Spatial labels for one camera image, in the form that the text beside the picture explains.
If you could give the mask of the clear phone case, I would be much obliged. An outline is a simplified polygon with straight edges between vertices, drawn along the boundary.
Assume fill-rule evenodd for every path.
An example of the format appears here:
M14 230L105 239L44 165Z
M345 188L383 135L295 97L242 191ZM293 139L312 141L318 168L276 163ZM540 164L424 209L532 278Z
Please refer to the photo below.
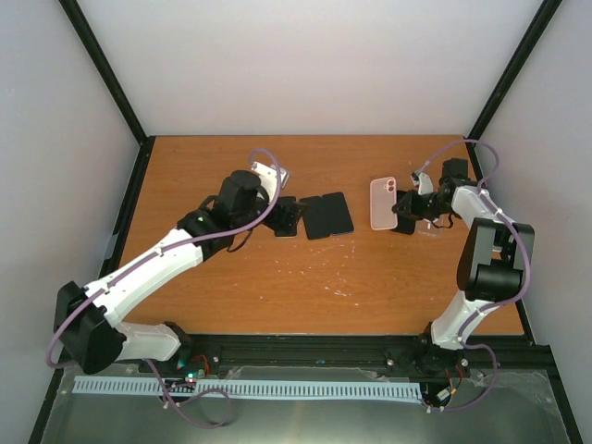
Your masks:
M415 232L420 235L439 238L445 231L451 229L454 225L453 219L448 218L447 215L442 215L435 220L423 219L415 222Z

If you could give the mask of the blue phone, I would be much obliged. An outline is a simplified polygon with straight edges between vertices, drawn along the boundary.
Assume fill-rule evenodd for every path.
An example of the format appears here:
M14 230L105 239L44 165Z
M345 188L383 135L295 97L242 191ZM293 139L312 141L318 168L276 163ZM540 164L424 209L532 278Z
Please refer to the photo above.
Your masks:
M354 232L351 213L343 192L324 194L322 202L331 235L338 236Z

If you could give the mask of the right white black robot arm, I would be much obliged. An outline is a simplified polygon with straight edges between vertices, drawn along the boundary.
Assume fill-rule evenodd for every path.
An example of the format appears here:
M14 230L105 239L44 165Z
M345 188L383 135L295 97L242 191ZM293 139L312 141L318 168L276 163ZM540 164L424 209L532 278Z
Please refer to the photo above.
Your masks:
M435 376L459 364L467 340L486 316L524 295L535 232L508 217L483 182L469 178L464 159L444 162L437 184L422 169L411 178L413 188L392 207L395 215L431 224L447 216L469 229L457 266L458 291L419 336L412 358L420 373Z

